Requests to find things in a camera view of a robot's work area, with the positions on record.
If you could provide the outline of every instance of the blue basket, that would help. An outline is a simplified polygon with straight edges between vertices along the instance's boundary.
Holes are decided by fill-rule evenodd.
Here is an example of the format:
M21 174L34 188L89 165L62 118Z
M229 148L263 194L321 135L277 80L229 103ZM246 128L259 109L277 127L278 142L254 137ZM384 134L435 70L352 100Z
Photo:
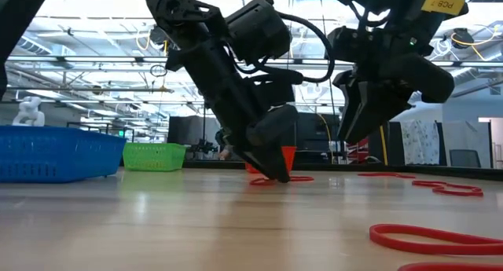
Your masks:
M63 127L0 126L0 182L63 183L114 174L126 139Z

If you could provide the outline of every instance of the table surface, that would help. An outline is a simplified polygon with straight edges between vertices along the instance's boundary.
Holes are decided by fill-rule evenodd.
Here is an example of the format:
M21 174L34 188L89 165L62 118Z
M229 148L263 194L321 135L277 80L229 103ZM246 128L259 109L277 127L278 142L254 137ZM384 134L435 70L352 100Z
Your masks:
M0 262L10 270L395 271L415 255L369 240L375 224L503 238L503 182L417 175L483 188L443 196L410 180L295 172L311 183L253 187L242 170L119 172L64 185L0 186ZM424 239L406 237L409 240Z

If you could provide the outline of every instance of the plastic basket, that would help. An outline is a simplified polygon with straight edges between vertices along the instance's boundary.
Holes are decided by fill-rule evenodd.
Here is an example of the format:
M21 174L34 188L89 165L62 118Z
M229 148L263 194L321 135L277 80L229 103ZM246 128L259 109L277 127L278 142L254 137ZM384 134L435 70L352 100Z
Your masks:
M0 126L0 182L63 183L114 174L126 140L63 127Z
M283 152L283 158L285 158L286 169L290 173L293 167L293 160L296 156L296 146L282 146L281 151ZM259 174L260 172L255 169L251 164L245 163L244 169L251 174Z
M128 143L124 148L124 166L127 170L180 170L185 150L185 146L177 144Z

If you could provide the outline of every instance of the yellow label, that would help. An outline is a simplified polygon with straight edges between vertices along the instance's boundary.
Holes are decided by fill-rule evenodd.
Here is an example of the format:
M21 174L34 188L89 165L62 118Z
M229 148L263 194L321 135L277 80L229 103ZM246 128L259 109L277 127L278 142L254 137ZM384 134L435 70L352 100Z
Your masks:
M464 0L426 0L421 9L426 12L439 12L457 16L463 6Z

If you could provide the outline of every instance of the green basket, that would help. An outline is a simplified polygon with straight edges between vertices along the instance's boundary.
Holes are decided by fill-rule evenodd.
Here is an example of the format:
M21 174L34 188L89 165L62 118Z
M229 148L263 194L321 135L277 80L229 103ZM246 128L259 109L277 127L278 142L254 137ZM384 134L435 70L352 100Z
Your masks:
M185 146L177 144L127 143L123 153L124 166L127 170L180 170L185 150Z

